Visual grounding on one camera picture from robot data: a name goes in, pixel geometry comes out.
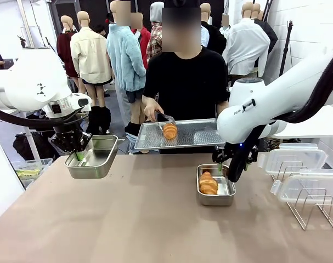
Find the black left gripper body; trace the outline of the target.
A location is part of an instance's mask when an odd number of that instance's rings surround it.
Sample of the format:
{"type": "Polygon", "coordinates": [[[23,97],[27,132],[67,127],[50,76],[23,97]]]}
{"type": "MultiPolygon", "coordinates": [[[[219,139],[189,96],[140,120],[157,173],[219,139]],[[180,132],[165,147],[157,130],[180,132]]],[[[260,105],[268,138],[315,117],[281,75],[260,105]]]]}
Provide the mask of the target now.
{"type": "Polygon", "coordinates": [[[60,125],[54,127],[55,136],[53,137],[53,143],[63,144],[69,141],[80,141],[82,137],[82,129],[78,123],[60,125]]]}

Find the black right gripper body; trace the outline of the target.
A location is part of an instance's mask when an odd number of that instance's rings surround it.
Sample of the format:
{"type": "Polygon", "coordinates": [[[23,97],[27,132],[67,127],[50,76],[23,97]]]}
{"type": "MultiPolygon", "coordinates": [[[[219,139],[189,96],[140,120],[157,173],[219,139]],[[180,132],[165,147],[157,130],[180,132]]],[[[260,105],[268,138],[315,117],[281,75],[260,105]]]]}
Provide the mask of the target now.
{"type": "Polygon", "coordinates": [[[237,152],[239,144],[231,144],[226,142],[223,146],[216,146],[216,153],[224,153],[228,159],[233,158],[234,154],[237,152]]]}

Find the person's right hand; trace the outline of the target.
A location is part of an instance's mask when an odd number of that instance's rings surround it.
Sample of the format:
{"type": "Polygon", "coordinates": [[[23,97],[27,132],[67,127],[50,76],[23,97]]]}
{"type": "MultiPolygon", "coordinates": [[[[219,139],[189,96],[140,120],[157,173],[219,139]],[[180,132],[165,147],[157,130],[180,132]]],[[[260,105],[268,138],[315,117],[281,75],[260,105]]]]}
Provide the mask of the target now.
{"type": "Polygon", "coordinates": [[[164,113],[163,109],[155,99],[143,95],[142,102],[145,105],[144,114],[147,116],[147,120],[156,122],[156,113],[164,113]]]}

